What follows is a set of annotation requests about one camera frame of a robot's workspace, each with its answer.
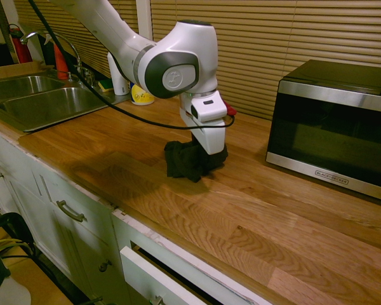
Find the white bottle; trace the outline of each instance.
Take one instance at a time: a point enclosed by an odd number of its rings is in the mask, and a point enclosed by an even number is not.
[[[128,82],[120,74],[116,63],[114,62],[113,56],[110,52],[107,54],[107,60],[109,61],[110,74],[112,76],[113,90],[116,95],[126,95],[128,91]]]

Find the fire extinguisher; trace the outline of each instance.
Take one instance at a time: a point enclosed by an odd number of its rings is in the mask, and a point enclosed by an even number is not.
[[[23,32],[20,30],[18,25],[16,24],[9,24],[8,29],[10,31],[10,36],[13,40],[13,44],[15,47],[15,51],[17,53],[18,61],[20,64],[24,62],[31,62],[31,54],[30,51],[28,50],[28,47],[26,44],[21,44],[20,38],[23,37]]]

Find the yellow container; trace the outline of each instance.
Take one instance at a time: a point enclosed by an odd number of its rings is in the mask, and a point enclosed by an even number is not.
[[[155,101],[155,98],[141,87],[130,82],[131,103],[135,105],[149,105]]]

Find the microwave logo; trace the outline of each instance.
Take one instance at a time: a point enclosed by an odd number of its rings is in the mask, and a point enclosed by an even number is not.
[[[349,181],[347,179],[343,179],[337,176],[330,175],[329,173],[321,172],[320,170],[315,171],[315,175],[320,176],[322,178],[326,178],[332,181],[339,182],[341,184],[349,184]]]

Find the sponge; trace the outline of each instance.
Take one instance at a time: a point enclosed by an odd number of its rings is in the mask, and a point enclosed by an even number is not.
[[[111,78],[103,79],[99,81],[99,87],[103,92],[108,92],[113,90],[113,82]]]

